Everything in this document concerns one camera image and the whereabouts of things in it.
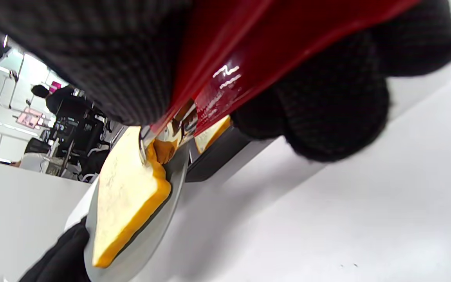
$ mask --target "white plate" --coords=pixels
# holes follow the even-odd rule
[[[127,282],[135,277],[147,264],[170,224],[180,189],[186,179],[188,170],[189,150],[183,146],[173,159],[164,165],[166,180],[171,184],[171,194],[164,203],[145,223],[145,225],[134,235],[125,248],[118,254],[108,268],[95,268],[92,266],[93,242],[95,241],[95,230],[97,226],[97,199],[98,184],[95,187],[90,211],[86,219],[86,228],[90,232],[90,240],[85,248],[85,266],[88,277],[92,282]]]

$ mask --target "white table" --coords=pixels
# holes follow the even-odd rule
[[[282,139],[234,162],[186,184],[134,281],[451,281],[451,87],[323,170]]]

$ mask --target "pink object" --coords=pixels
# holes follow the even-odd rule
[[[60,89],[62,87],[62,85],[60,84],[60,83],[58,83],[58,82],[56,82],[56,81],[53,81],[52,82],[52,87],[50,87],[50,92],[51,93],[55,93],[55,91],[57,90],[57,89]]]
[[[34,129],[42,116],[43,113],[26,107],[16,120],[16,123]]]

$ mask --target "bread slice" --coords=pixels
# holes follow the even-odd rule
[[[225,116],[207,130],[195,136],[197,151],[202,154],[231,126],[231,117]]]
[[[147,162],[140,162],[140,127],[129,127],[106,159],[99,176],[97,229],[92,265],[108,267],[156,209],[168,198],[171,185],[156,161],[152,144]]]

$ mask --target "black knit glove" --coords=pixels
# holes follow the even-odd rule
[[[425,75],[450,61],[449,4],[423,0],[311,57],[231,117],[254,139],[283,135],[299,155],[338,161],[383,130],[390,107],[387,76]]]
[[[90,238],[85,222],[86,217],[62,234],[20,282],[90,282],[83,257]]]
[[[0,31],[83,89],[111,119],[146,125],[168,109],[190,6],[191,0],[0,0]],[[231,116],[254,139],[285,136],[308,159],[338,161],[384,128],[388,76],[424,75],[450,61],[448,0],[421,0],[309,58]]]

